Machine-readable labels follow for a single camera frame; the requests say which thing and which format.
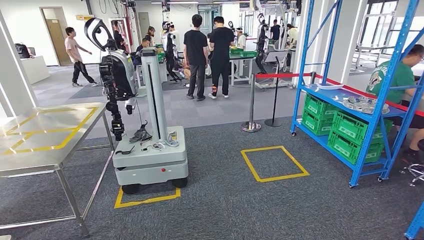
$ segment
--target pink t-shirt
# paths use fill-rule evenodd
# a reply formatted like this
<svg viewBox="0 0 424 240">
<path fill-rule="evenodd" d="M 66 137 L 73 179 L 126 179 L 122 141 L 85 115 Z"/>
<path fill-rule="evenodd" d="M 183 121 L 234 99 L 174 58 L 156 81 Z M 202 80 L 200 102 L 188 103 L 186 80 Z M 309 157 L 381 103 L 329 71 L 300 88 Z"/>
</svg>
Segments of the pink t-shirt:
<svg viewBox="0 0 424 240">
<path fill-rule="evenodd" d="M 72 61 L 72 63 L 76 63 L 78 61 L 81 60 L 81 55 L 80 52 L 78 51 L 77 48 L 78 44 L 77 41 L 75 41 L 75 39 L 69 38 L 67 37 L 65 39 L 65 48 L 66 50 L 70 50 L 70 52 L 72 53 L 73 56 L 77 57 L 77 59 L 74 59 L 71 55 L 69 55 L 70 60 Z"/>
</svg>

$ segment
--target man in green shirt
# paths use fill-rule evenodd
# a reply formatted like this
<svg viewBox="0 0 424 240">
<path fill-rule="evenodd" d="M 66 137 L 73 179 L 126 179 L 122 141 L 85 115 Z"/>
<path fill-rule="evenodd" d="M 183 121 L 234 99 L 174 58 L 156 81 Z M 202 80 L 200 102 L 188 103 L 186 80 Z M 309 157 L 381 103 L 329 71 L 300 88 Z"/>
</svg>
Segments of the man in green shirt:
<svg viewBox="0 0 424 240">
<path fill-rule="evenodd" d="M 424 46 L 416 44 L 408 52 L 405 58 L 396 66 L 394 72 L 393 80 L 391 81 L 391 87 L 401 87 L 401 86 L 413 86 L 414 74 L 411 68 L 417 65 L 424 59 Z M 382 83 L 388 71 L 389 61 L 383 62 L 374 70 L 371 74 L 371 78 L 366 87 L 368 93 L 379 95 Z M 415 88 L 409 89 L 393 89 L 389 90 L 387 93 L 386 100 L 395 104 L 400 104 L 405 107 L 408 107 L 410 102 L 402 100 L 404 94 L 413 96 L 415 93 Z M 393 124 L 399 130 L 400 125 L 402 124 L 402 118 L 399 116 L 388 117 L 387 119 L 393 121 Z M 415 115 L 412 119 L 411 124 L 409 125 L 410 129 L 418 129 L 417 132 L 413 135 L 413 139 L 409 145 L 409 149 L 403 151 L 403 160 L 408 163 L 420 163 L 418 159 L 418 142 L 424 139 L 424 117 Z"/>
</svg>

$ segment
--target metal rack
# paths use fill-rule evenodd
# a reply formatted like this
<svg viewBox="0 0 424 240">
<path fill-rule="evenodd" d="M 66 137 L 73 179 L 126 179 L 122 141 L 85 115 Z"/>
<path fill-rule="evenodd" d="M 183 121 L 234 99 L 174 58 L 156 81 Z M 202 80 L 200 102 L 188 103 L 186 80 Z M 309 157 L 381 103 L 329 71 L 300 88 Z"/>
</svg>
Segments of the metal rack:
<svg viewBox="0 0 424 240">
<path fill-rule="evenodd" d="M 352 169 L 353 173 L 349 181 L 349 187 L 353 188 L 358 185 L 358 180 L 361 176 L 365 175 L 371 175 L 371 174 L 379 174 L 378 181 L 381 182 L 382 180 L 387 180 L 390 170 L 392 169 L 393 163 L 395 161 L 396 155 L 398 154 L 402 141 L 406 135 L 406 132 L 408 130 L 409 125 L 411 124 L 412 118 L 415 114 L 415 111 L 417 109 L 417 106 L 419 105 L 421 96 L 423 94 L 423 76 L 419 79 L 419 82 L 417 85 L 413 86 L 402 86 L 402 87 L 390 87 L 393 76 L 395 74 L 395 68 L 397 64 L 406 56 L 406 54 L 411 50 L 411 48 L 415 45 L 415 43 L 420 39 L 420 37 L 424 33 L 424 28 L 419 32 L 419 34 L 416 36 L 416 38 L 412 41 L 412 43 L 405 49 L 405 52 L 402 52 L 402 49 L 404 48 L 405 41 L 407 39 L 407 35 L 415 14 L 415 11 L 417 9 L 419 0 L 409 0 L 409 4 L 406 10 L 406 14 L 404 16 L 404 21 L 402 24 L 402 28 L 399 32 L 399 37 L 397 39 L 394 52 L 392 55 L 392 58 L 388 65 L 388 71 L 385 76 L 384 81 L 382 82 L 381 91 L 378 95 L 378 99 L 376 102 L 376 106 L 374 109 L 373 114 L 366 114 L 359 111 L 355 111 L 352 109 L 349 109 L 343 105 L 343 100 L 350 96 L 357 97 L 358 94 L 352 93 L 351 91 L 348 91 L 346 89 L 338 89 L 338 90 L 322 90 L 317 87 L 316 84 L 310 84 L 306 85 L 304 81 L 304 77 L 306 74 L 304 74 L 305 71 L 305 65 L 325 65 L 324 73 L 322 76 L 322 84 L 325 84 L 327 81 L 327 75 L 329 72 L 330 67 L 330 60 L 332 56 L 334 41 L 336 37 L 336 30 L 339 23 L 339 16 L 340 11 L 342 8 L 342 2 L 343 0 L 338 0 L 334 3 L 328 14 L 326 15 L 325 19 L 321 23 L 319 29 L 315 33 L 315 35 L 312 37 L 312 39 L 309 41 L 309 35 L 311 30 L 311 22 L 312 22 L 312 12 L 314 9 L 314 0 L 309 0 L 309 8 L 308 8 L 308 15 L 307 15 L 307 22 L 306 22 L 306 29 L 305 29 L 305 38 L 303 43 L 303 50 L 301 55 L 301 65 L 300 65 L 300 73 L 299 78 L 297 82 L 297 93 L 295 98 L 295 105 L 294 105 L 294 112 L 293 112 L 293 119 L 291 122 L 291 133 L 293 136 L 296 135 L 295 127 L 298 127 L 303 132 L 308 134 L 311 138 L 313 138 L 315 141 L 317 141 L 320 145 L 322 145 L 325 149 L 327 149 L 330 153 L 332 153 L 335 157 L 337 157 L 342 163 L 344 163 L 346 166 L 348 166 L 350 169 Z M 331 33 L 330 33 L 330 42 L 328 47 L 328 53 L 327 57 L 325 59 L 325 62 L 321 63 L 305 63 L 306 55 L 309 47 L 312 45 L 314 39 L 316 38 L 317 34 L 320 32 L 320 30 L 323 28 L 326 21 L 330 18 L 333 11 L 335 11 L 334 14 L 334 24 L 331 27 Z M 384 106 L 384 103 L 386 101 L 387 93 L 390 89 L 397 89 L 397 90 L 404 90 L 404 89 L 411 89 L 415 88 L 415 94 L 413 98 L 411 99 L 411 103 L 409 105 L 409 108 L 407 111 L 397 109 L 395 107 L 389 107 L 390 112 L 387 114 L 382 115 L 382 109 Z M 300 95 L 301 91 L 304 91 L 310 95 L 313 95 L 317 98 L 320 98 L 329 104 L 332 104 L 339 109 L 356 116 L 357 118 L 365 121 L 368 123 L 368 128 L 363 140 L 363 144 L 360 149 L 360 153 L 357 159 L 356 164 L 352 164 L 348 162 L 346 159 L 344 159 L 340 154 L 333 151 L 330 147 L 327 146 L 328 142 L 328 135 L 324 136 L 316 136 L 311 131 L 309 131 L 304 125 L 302 125 L 301 121 L 297 121 L 298 116 L 298 107 L 299 107 L 299 101 L 300 101 Z M 390 148 L 386 129 L 384 126 L 384 118 L 387 117 L 394 117 L 399 116 L 403 118 L 402 125 L 400 127 L 400 130 L 398 131 L 398 134 L 396 136 L 396 139 L 394 141 L 393 146 Z M 365 156 L 367 154 L 368 148 L 371 143 L 372 135 L 376 129 L 377 124 L 381 125 L 381 131 L 384 139 L 384 149 L 385 149 L 385 155 L 380 158 L 378 162 L 373 163 L 364 163 Z M 364 167 L 371 166 L 371 165 L 378 165 L 379 167 L 373 168 L 372 170 L 366 170 Z"/>
</svg>

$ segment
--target door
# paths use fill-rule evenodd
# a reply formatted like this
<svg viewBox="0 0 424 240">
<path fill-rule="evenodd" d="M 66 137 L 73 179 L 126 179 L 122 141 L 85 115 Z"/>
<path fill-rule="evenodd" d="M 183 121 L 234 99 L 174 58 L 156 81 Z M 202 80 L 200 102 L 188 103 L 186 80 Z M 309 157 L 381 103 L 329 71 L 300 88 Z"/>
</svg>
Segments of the door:
<svg viewBox="0 0 424 240">
<path fill-rule="evenodd" d="M 61 28 L 61 24 L 57 19 L 46 19 L 48 33 L 53 42 L 54 51 L 60 66 L 72 65 L 65 48 L 65 37 Z"/>
<path fill-rule="evenodd" d="M 140 24 L 140 36 L 141 36 L 141 39 L 143 39 L 146 36 L 150 26 L 149 13 L 139 12 L 138 23 Z"/>
</svg>

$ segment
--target green t-shirt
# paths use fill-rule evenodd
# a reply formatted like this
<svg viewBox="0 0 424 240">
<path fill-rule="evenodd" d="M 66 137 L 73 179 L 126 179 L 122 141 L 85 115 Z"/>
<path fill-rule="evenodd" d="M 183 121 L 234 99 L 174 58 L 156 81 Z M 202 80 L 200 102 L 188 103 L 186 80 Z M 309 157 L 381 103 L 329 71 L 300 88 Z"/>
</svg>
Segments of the green t-shirt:
<svg viewBox="0 0 424 240">
<path fill-rule="evenodd" d="M 383 79 L 385 78 L 388 71 L 388 67 L 389 61 L 386 61 L 380 64 L 374 70 L 374 72 L 372 72 L 368 86 L 366 87 L 366 91 L 368 93 L 374 94 L 376 96 L 379 95 L 380 89 L 382 88 Z M 400 62 L 394 71 L 391 87 L 412 86 L 414 84 L 414 74 L 411 70 L 411 67 L 405 65 L 403 62 Z M 405 90 L 389 90 L 386 100 L 395 104 L 399 104 L 402 101 L 402 96 L 404 94 Z"/>
</svg>

